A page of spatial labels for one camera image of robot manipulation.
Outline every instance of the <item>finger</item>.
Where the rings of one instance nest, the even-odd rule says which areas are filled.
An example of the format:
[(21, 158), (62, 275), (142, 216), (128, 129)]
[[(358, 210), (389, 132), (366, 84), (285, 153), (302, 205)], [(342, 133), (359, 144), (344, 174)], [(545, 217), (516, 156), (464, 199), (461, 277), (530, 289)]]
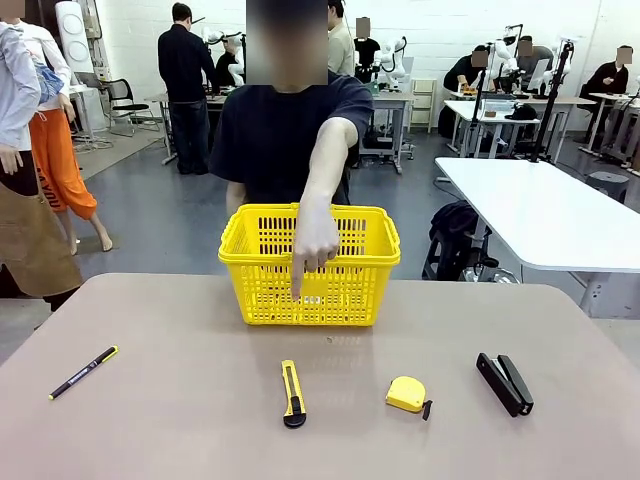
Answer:
[(318, 252), (318, 267), (324, 268), (327, 264), (327, 260), (329, 259), (329, 250), (328, 248), (323, 248)]
[(291, 296), (294, 300), (300, 298), (302, 290), (302, 278), (304, 277), (304, 256), (293, 255), (293, 265), (291, 268)]
[(318, 270), (318, 252), (313, 252), (307, 256), (307, 272), (313, 273)]

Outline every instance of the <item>stapler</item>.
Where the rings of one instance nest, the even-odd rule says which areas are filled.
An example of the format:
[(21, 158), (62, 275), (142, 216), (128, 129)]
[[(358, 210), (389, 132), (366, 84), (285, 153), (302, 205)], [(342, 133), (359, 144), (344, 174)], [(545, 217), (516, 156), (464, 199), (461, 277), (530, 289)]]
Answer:
[(531, 413), (533, 397), (509, 357), (498, 355), (498, 358), (491, 359), (481, 353), (476, 367), (512, 417)]

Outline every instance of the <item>plastic shopping basket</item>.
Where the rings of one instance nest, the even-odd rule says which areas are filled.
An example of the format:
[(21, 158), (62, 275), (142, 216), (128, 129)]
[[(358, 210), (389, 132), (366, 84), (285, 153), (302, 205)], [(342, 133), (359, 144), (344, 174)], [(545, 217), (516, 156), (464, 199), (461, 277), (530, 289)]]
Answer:
[(250, 325), (371, 326), (376, 321), (400, 239), (381, 208), (333, 206), (340, 252), (305, 273), (301, 298), (291, 297), (292, 247), (298, 205), (245, 205), (222, 235), (220, 261), (231, 273)]

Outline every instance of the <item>white robot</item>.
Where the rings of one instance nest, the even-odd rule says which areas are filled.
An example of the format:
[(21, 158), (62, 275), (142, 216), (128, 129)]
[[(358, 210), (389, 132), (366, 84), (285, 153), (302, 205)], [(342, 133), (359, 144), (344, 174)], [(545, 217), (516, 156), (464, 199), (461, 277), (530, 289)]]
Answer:
[(244, 74), (244, 34), (242, 32), (236, 33), (225, 33), (221, 31), (212, 31), (209, 28), (204, 27), (202, 29), (202, 40), (207, 45), (215, 45), (217, 43), (226, 41), (235, 47), (235, 65), (229, 65), (229, 73), (233, 77), (233, 81), (236, 84), (236, 87), (241, 87), (244, 85), (244, 79), (242, 75)]
[(384, 72), (391, 91), (400, 91), (399, 80), (407, 76), (402, 64), (406, 46), (407, 37), (402, 37), (389, 40), (382, 50), (375, 53), (373, 59), (374, 70), (377, 66)]

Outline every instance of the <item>desk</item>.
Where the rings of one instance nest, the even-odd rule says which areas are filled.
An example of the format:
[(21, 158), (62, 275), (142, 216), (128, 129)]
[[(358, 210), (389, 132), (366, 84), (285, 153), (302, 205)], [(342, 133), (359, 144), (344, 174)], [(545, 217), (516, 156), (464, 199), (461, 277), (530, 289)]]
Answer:
[(596, 116), (596, 123), (593, 125), (593, 131), (591, 132), (591, 138), (589, 139), (588, 147), (580, 147), (585, 153), (589, 155), (593, 155), (595, 157), (599, 157), (600, 154), (598, 152), (593, 151), (593, 144), (596, 141), (596, 136), (598, 134), (598, 126), (600, 125), (600, 120), (602, 119), (602, 113), (604, 112), (604, 107), (607, 102), (617, 102), (619, 100), (630, 100), (631, 97), (628, 95), (617, 95), (617, 94), (609, 94), (609, 93), (591, 93), (590, 96), (594, 98), (600, 99), (600, 109), (598, 110), (598, 115)]
[[(455, 139), (457, 136), (457, 128), (458, 128), (458, 124), (460, 123), (460, 119), (464, 120), (467, 123), (470, 123), (473, 120), (473, 112), (475, 110), (475, 102), (468, 102), (465, 100), (445, 100), (445, 105), (447, 107), (449, 107), (451, 110), (453, 110), (453, 112), (456, 114), (456, 124), (454, 127), (454, 140), (453, 142), (455, 143)], [(513, 132), (513, 134), (511, 135), (511, 146), (510, 149), (512, 149), (515, 146), (515, 141), (517, 139), (517, 134), (518, 134), (518, 129), (522, 126), (522, 125), (538, 125), (540, 124), (540, 120), (510, 120), (508, 118), (506, 118), (507, 115), (511, 115), (511, 113), (513, 112), (497, 112), (496, 117), (494, 118), (489, 118), (489, 117), (485, 117), (483, 115), (483, 111), (479, 110), (478, 111), (478, 122), (481, 126), (481, 128), (487, 128), (487, 127), (494, 127), (494, 135), (493, 135), (493, 142), (491, 144), (491, 150), (489, 151), (489, 158), (495, 158), (497, 153), (498, 153), (498, 143), (497, 143), (497, 139), (500, 138), (500, 135), (502, 134), (502, 128), (504, 125), (513, 125), (515, 127), (515, 130)], [(479, 153), (480, 153), (480, 138), (481, 136), (478, 136), (478, 142), (475, 145), (475, 154), (476, 157), (478, 157)], [(462, 140), (462, 145), (460, 148), (460, 156), (461, 157), (466, 157), (468, 155), (467, 152), (467, 145), (469, 144), (469, 125), (466, 126), (465, 131), (464, 131), (464, 136), (463, 136), (463, 140)]]
[(389, 155), (393, 158), (393, 165), (398, 174), (402, 174), (402, 142), (404, 138), (404, 115), (407, 105), (416, 96), (412, 93), (380, 92), (373, 97), (374, 110), (390, 110), (393, 112), (393, 145), (391, 149), (364, 148), (360, 142), (360, 155)]
[[(226, 101), (226, 96), (207, 96), (207, 109), (208, 110), (222, 110), (222, 106)], [(157, 103), (160, 106), (160, 115), (162, 115), (162, 123), (164, 125), (164, 143), (167, 146), (167, 157), (162, 160), (162, 165), (171, 163), (176, 154), (171, 150), (171, 119), (169, 115), (169, 96), (167, 93), (160, 93), (158, 95), (152, 95), (144, 99), (145, 102)]]
[(525, 266), (592, 272), (588, 314), (610, 273), (640, 273), (640, 215), (554, 166), (526, 160), (438, 158), (436, 164)]
[(76, 96), (78, 97), (78, 100), (80, 100), (80, 108), (82, 109), (82, 114), (84, 115), (84, 122), (86, 122), (86, 125), (84, 125), (83, 123), (83, 128), (84, 131), (88, 134), (89, 136), (89, 143), (91, 144), (91, 147), (93, 148), (96, 138), (95, 138), (95, 134), (93, 133), (93, 129), (91, 128), (91, 120), (89, 119), (89, 112), (87, 111), (87, 104), (84, 101), (84, 96), (83, 94), (86, 92), (89, 92), (91, 90), (94, 90), (92, 88), (87, 87), (86, 85), (71, 85), (69, 87), (69, 95), (71, 96)]
[[(111, 344), (112, 360), (47, 399)], [(511, 356), (530, 416), (507, 414), (481, 351)], [(285, 359), (308, 411), (296, 431)], [(399, 375), (425, 382), (428, 423), (385, 405)], [(640, 458), (640, 373), (536, 285), (390, 282), (373, 329), (252, 328), (226, 278), (101, 276), (0, 367), (0, 391), (7, 479), (602, 480), (635, 478)]]
[[(475, 96), (469, 96), (469, 95), (463, 95), (461, 93), (458, 92), (449, 92), (453, 97), (458, 98), (460, 100), (464, 100), (464, 101), (470, 101), (470, 100), (475, 100), (476, 97)], [(548, 103), (548, 99), (535, 99), (533, 97), (529, 97), (528, 99), (518, 99), (515, 100), (518, 103), (523, 103), (523, 104), (527, 104), (527, 105), (531, 105), (533, 108), (536, 109), (536, 111), (538, 113), (544, 113), (545, 109), (547, 108), (547, 103)], [(558, 163), (558, 158), (560, 157), (560, 152), (562, 151), (562, 146), (564, 144), (564, 139), (567, 136), (567, 129), (569, 127), (569, 118), (571, 117), (571, 114), (573, 113), (574, 109), (578, 106), (578, 105), (594, 105), (595, 102), (592, 100), (586, 100), (584, 98), (580, 98), (580, 97), (558, 97), (554, 103), (553, 106), (553, 113), (555, 115), (562, 115), (563, 120), (562, 120), (562, 127), (560, 128), (560, 137), (558, 139), (558, 147), (556, 148), (556, 152), (554, 155), (554, 163)], [(455, 122), (455, 126), (454, 126), (454, 137), (453, 140), (451, 141), (450, 144), (447, 144), (447, 146), (454, 151), (455, 153), (459, 153), (460, 150), (459, 148), (456, 146), (456, 140), (458, 137), (458, 126), (460, 124), (460, 116), (458, 114), (456, 114), (456, 122)]]

